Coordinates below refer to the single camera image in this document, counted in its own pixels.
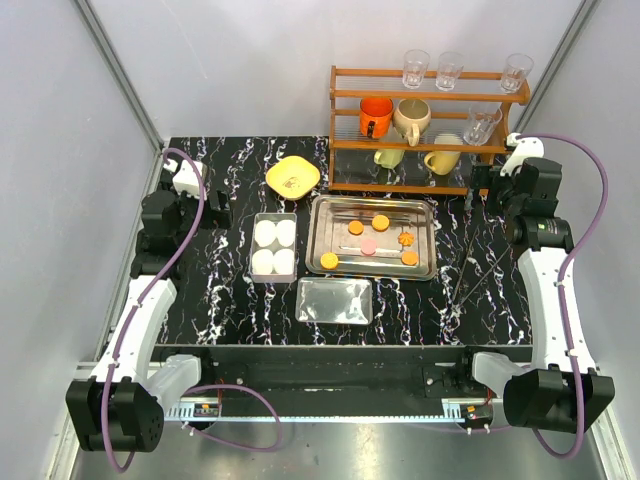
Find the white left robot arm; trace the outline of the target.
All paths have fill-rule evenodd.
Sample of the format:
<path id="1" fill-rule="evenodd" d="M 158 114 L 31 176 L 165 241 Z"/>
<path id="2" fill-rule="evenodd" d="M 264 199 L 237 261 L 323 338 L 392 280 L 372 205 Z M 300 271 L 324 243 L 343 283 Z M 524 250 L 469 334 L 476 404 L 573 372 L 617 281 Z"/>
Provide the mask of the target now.
<path id="1" fill-rule="evenodd" d="M 199 201 L 186 193 L 158 190 L 141 202 L 127 300 L 106 351 L 86 380 L 74 380 L 66 405 L 84 451 L 151 452 L 164 416 L 189 390 L 196 396 L 215 386 L 216 372 L 188 354 L 172 355 L 150 370 L 156 340 L 185 272 L 179 258 L 198 230 L 229 228 L 226 191 Z"/>

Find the pink sandwich cookie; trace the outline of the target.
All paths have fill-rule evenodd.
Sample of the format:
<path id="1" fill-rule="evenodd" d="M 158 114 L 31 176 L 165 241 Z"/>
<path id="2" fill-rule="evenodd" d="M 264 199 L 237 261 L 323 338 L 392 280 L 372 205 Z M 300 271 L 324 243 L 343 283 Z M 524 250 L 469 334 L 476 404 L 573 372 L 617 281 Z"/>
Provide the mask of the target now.
<path id="1" fill-rule="evenodd" d="M 361 242 L 361 252 L 363 255 L 371 256 L 376 253 L 377 243 L 374 238 L 364 238 Z"/>

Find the clear glass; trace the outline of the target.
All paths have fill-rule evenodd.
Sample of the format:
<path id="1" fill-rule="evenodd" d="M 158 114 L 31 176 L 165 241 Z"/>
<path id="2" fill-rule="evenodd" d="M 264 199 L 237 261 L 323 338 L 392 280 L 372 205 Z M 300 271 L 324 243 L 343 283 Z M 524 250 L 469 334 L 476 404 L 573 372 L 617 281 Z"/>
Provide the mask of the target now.
<path id="1" fill-rule="evenodd" d="M 514 53 L 506 58 L 501 75 L 500 88 L 503 92 L 518 93 L 534 67 L 534 60 L 521 53 Z"/>
<path id="2" fill-rule="evenodd" d="M 418 89 L 428 70 L 430 55 L 420 49 L 412 49 L 404 54 L 402 83 L 407 89 Z"/>
<path id="3" fill-rule="evenodd" d="M 435 85 L 441 91 L 451 91 L 464 69 L 464 57 L 454 51 L 442 53 L 438 59 Z"/>

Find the orange sandwich cookie bottom left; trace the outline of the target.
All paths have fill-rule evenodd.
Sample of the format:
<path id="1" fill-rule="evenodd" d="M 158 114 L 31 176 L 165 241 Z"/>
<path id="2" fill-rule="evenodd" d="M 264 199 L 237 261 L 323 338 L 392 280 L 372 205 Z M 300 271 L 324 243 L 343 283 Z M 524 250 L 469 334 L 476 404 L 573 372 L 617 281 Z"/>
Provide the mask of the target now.
<path id="1" fill-rule="evenodd" d="M 333 252 L 324 253 L 320 258 L 321 267 L 326 270 L 334 270 L 339 265 L 339 258 Z"/>

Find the orange flower cookie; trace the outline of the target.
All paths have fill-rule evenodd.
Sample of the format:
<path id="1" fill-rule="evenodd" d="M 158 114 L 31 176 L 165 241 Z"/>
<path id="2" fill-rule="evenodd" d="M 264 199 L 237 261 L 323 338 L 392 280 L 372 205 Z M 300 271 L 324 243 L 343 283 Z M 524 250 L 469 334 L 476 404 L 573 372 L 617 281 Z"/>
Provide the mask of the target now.
<path id="1" fill-rule="evenodd" d="M 402 247 L 410 247 L 415 242 L 415 236 L 410 232 L 402 232 L 397 240 Z"/>

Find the yellow square plate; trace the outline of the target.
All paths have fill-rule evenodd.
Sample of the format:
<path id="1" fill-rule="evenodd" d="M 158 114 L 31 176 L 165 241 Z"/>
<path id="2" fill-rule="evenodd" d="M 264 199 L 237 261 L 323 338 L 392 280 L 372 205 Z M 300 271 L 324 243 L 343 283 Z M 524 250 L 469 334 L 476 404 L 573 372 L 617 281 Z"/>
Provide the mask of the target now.
<path id="1" fill-rule="evenodd" d="M 265 175 L 267 185 L 286 200 L 297 201 L 309 193 L 320 181 L 317 167 L 301 156 L 282 158 Z"/>

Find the orange sandwich cookie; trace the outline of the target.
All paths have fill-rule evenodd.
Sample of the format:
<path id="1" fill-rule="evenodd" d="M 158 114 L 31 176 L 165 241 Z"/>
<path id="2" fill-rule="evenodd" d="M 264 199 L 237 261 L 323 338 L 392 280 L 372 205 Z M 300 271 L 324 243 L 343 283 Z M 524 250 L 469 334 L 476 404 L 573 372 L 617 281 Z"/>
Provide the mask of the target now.
<path id="1" fill-rule="evenodd" d="M 384 232 L 390 226 L 390 219 L 386 215 L 376 215 L 371 221 L 372 228 L 377 232 Z"/>
<path id="2" fill-rule="evenodd" d="M 320 258 L 321 267 L 326 270 L 334 270 L 339 265 L 339 258 L 333 252 L 324 253 Z"/>

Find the orange sandwich cookie top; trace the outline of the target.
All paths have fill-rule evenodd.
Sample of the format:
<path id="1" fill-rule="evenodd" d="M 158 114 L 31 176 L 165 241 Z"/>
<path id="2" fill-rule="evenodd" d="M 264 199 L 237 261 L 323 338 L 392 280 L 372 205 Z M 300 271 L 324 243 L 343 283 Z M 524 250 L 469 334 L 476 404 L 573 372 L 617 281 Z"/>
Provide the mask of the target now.
<path id="1" fill-rule="evenodd" d="M 377 232 L 384 232 L 390 226 L 390 219 L 386 215 L 376 215 L 371 221 L 372 228 Z"/>

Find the clear glass left top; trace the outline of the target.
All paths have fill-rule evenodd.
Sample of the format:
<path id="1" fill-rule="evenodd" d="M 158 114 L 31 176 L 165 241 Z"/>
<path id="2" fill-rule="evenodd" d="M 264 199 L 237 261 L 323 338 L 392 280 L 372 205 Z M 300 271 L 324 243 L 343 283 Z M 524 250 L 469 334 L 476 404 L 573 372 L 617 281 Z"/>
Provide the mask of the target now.
<path id="1" fill-rule="evenodd" d="M 418 89 L 428 70 L 430 55 L 420 49 L 412 49 L 404 54 L 402 83 L 407 89 Z"/>

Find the metal tongs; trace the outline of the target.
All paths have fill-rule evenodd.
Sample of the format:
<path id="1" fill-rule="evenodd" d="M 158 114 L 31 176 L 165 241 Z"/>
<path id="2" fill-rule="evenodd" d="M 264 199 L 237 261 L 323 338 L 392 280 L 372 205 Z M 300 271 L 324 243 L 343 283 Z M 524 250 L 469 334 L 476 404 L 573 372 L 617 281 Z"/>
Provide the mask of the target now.
<path id="1" fill-rule="evenodd" d="M 469 227 L 460 223 L 448 232 L 447 240 L 454 266 L 454 311 L 495 309 L 509 259 L 503 224 Z"/>

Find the clear glass middle top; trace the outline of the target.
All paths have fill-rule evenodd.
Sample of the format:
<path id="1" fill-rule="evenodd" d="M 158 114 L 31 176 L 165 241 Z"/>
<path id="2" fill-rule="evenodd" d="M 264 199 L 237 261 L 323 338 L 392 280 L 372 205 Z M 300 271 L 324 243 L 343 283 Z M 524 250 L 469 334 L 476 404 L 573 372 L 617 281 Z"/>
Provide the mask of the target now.
<path id="1" fill-rule="evenodd" d="M 442 53 L 438 59 L 435 85 L 441 91 L 451 91 L 464 69 L 464 57 L 454 51 Z"/>

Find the wooden cup rack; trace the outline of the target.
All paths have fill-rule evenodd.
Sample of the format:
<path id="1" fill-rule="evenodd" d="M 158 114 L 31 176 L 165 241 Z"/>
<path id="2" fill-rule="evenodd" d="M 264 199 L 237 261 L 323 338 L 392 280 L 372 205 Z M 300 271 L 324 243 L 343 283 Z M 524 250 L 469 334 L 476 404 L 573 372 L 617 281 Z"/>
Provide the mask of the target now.
<path id="1" fill-rule="evenodd" d="M 402 71 L 394 69 L 341 68 L 330 71 L 329 160 L 328 185 L 332 191 L 380 192 L 419 195 L 464 195 L 469 186 L 473 163 L 492 165 L 507 152 L 509 113 L 514 105 L 526 105 L 531 96 L 524 83 L 518 93 L 508 94 L 500 88 L 496 72 L 464 72 L 451 91 L 435 85 L 436 74 L 426 72 L 418 89 L 407 89 Z M 417 146 L 396 132 L 393 121 L 387 134 L 378 140 L 363 136 L 359 130 L 360 102 L 363 98 L 390 98 L 394 111 L 403 99 L 420 99 L 431 109 L 431 121 Z M 469 108 L 474 103 L 498 103 L 502 120 L 489 141 L 482 146 L 468 145 L 463 140 Z M 453 133 L 463 144 L 435 145 L 437 135 Z M 380 149 L 404 150 L 404 158 L 394 169 L 374 162 Z M 424 164 L 425 156 L 436 150 L 460 151 L 456 167 L 447 175 L 432 173 Z"/>

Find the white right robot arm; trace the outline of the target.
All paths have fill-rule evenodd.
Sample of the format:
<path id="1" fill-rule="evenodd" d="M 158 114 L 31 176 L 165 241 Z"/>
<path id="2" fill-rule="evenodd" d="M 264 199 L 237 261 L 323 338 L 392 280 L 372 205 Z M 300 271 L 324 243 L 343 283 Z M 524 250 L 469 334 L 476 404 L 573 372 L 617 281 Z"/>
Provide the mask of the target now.
<path id="1" fill-rule="evenodd" d="M 511 426 L 579 435 L 611 403 L 615 387 L 597 373 L 582 336 L 572 278 L 577 249 L 568 222 L 555 214 L 561 180 L 560 164 L 544 158 L 527 158 L 510 173 L 473 168 L 472 188 L 487 190 L 488 212 L 506 220 L 529 302 L 532 358 L 522 368 L 505 354 L 477 351 L 453 375 L 463 395 L 487 387 L 499 395 Z"/>

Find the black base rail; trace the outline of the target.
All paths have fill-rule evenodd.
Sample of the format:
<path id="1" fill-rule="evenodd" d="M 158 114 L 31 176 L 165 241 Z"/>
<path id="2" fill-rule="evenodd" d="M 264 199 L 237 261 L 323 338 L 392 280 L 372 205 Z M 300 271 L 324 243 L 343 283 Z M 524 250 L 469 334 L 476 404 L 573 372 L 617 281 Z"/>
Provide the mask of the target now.
<path id="1" fill-rule="evenodd" d="M 203 363 L 205 384 L 245 386 L 282 417 L 438 415 L 444 399 L 497 402 L 472 380 L 471 346 L 158 345 L 165 362 L 189 354 Z"/>

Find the green mug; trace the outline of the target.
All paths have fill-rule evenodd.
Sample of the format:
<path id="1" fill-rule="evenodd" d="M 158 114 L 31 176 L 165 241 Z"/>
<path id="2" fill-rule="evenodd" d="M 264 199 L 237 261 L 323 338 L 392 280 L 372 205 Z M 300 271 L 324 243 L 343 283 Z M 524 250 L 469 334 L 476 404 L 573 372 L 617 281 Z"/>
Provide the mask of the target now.
<path id="1" fill-rule="evenodd" d="M 382 168 L 394 169 L 404 158 L 404 150 L 380 149 L 374 154 L 374 162 Z"/>

